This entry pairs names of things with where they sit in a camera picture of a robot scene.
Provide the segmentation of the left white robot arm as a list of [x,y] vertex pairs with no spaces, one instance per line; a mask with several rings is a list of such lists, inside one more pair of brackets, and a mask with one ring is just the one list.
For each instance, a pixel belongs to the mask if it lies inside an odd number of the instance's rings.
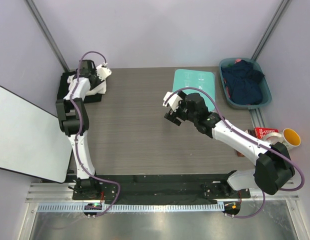
[[102,95],[106,83],[104,65],[82,59],[76,71],[65,72],[60,79],[55,107],[60,130],[69,140],[76,165],[73,190],[75,200],[95,200],[102,194],[88,146],[90,120],[85,107],[86,97]]

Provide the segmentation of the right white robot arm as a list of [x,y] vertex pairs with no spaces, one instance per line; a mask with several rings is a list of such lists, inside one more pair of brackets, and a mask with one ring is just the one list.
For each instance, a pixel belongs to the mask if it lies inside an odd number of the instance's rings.
[[199,93],[167,92],[163,106],[169,108],[164,116],[167,120],[178,126],[189,121],[203,135],[223,142],[253,163],[251,170],[229,173],[226,182],[220,186],[225,197],[231,198],[239,190],[249,188],[259,188],[268,195],[275,195],[295,175],[284,144],[271,144],[240,130],[217,110],[209,111]]

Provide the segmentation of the white printed t shirt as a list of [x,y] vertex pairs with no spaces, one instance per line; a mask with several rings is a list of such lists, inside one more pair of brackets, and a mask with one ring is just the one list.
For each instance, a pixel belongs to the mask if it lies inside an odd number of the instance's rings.
[[64,97],[64,99],[69,100],[72,94],[73,98],[82,98],[84,99],[86,96],[94,96],[96,94],[105,94],[107,90],[107,84],[105,79],[101,79],[97,77],[97,80],[93,83],[88,78],[80,77],[79,83],[77,83],[77,79],[75,75],[69,76],[67,79],[68,86],[68,94]]

